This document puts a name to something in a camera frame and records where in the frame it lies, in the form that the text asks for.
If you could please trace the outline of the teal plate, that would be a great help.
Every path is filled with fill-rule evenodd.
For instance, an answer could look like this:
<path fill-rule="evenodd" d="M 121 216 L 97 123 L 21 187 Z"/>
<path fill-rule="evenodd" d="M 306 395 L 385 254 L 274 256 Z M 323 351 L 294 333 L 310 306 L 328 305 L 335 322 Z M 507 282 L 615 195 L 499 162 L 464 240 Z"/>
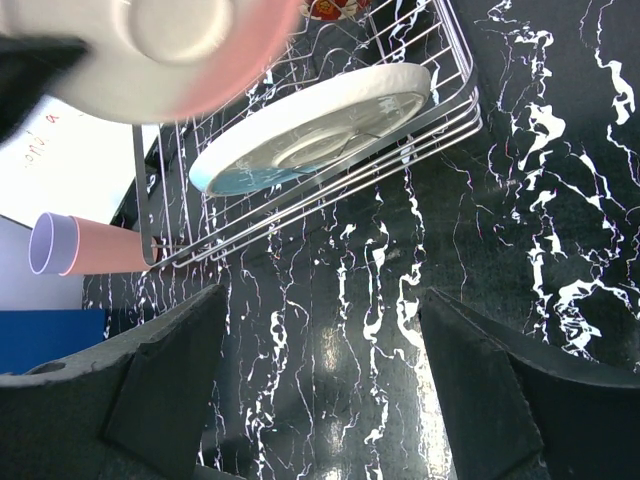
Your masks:
<path fill-rule="evenodd" d="M 310 174 L 411 120 L 430 96 L 429 71 L 412 63 L 344 73 L 288 95 L 225 129 L 198 156 L 191 183 L 235 196 Z"/>

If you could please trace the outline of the pink plastic cup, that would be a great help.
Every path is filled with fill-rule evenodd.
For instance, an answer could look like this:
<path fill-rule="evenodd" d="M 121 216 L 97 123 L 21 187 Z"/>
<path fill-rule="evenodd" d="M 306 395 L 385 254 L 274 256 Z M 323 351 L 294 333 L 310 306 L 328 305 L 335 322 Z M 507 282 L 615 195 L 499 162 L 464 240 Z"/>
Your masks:
<path fill-rule="evenodd" d="M 139 232 L 71 216 L 76 240 L 72 259 L 60 276 L 102 275 L 148 271 L 160 257 L 160 249 L 151 248 L 148 262 Z"/>

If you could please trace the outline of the cream pink plate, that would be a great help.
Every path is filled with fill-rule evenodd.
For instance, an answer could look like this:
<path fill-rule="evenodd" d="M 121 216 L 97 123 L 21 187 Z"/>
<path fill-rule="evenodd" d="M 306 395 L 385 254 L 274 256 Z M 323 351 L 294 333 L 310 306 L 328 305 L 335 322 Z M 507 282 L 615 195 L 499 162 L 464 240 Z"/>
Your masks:
<path fill-rule="evenodd" d="M 50 88 L 92 116 L 151 124 L 208 113 L 280 55 L 297 1 L 4 1 L 9 38 L 73 37 L 88 51 Z"/>

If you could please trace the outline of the red floral ceramic bowl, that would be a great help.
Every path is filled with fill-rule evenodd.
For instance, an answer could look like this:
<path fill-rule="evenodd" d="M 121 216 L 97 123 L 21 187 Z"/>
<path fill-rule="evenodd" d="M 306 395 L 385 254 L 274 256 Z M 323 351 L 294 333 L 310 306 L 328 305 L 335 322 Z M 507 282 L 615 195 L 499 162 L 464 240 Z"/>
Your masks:
<path fill-rule="evenodd" d="M 313 20 L 338 21 L 355 17 L 371 4 L 371 0 L 305 0 L 300 13 Z"/>

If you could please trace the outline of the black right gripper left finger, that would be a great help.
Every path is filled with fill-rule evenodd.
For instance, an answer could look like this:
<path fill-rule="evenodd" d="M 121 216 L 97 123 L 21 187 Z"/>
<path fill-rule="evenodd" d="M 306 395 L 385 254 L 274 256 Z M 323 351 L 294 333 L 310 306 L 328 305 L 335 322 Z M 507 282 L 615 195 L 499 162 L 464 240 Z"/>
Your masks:
<path fill-rule="evenodd" d="M 197 464 L 227 290 L 211 285 L 96 346 L 1 377 L 4 479 L 223 479 Z"/>

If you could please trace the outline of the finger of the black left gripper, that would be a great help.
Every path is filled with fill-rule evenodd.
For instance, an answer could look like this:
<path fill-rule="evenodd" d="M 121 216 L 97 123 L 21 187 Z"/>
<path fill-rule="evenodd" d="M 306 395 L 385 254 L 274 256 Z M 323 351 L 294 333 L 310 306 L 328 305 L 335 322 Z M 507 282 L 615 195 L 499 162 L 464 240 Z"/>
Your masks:
<path fill-rule="evenodd" d="M 1 35 L 1 143 L 11 139 L 44 95 L 89 52 L 69 36 Z"/>

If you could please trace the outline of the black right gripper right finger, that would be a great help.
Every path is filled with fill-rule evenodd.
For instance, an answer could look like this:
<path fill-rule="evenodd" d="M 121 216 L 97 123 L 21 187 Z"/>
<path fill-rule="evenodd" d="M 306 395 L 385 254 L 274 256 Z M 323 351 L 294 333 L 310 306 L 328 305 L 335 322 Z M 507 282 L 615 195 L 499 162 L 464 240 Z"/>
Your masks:
<path fill-rule="evenodd" d="M 435 288 L 419 320 L 457 478 L 638 478 L 638 375 L 569 355 Z"/>

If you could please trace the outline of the wire dish rack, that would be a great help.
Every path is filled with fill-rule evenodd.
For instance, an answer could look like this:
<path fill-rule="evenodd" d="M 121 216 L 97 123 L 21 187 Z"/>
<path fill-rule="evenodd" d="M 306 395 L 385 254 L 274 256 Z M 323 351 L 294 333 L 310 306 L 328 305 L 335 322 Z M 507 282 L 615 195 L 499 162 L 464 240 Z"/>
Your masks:
<path fill-rule="evenodd" d="M 425 71 L 425 96 L 386 94 L 316 122 L 300 118 L 305 90 L 341 97 L 348 80 L 378 65 Z M 144 258 L 155 269 L 225 258 L 474 135 L 482 127 L 477 73 L 449 1 L 374 1 L 330 21 L 303 16 L 285 53 L 239 99 L 159 125 L 150 147 L 134 129 L 134 228 Z M 200 192 L 188 177 L 196 160 L 285 99 L 296 115 L 287 131 L 235 155 Z"/>

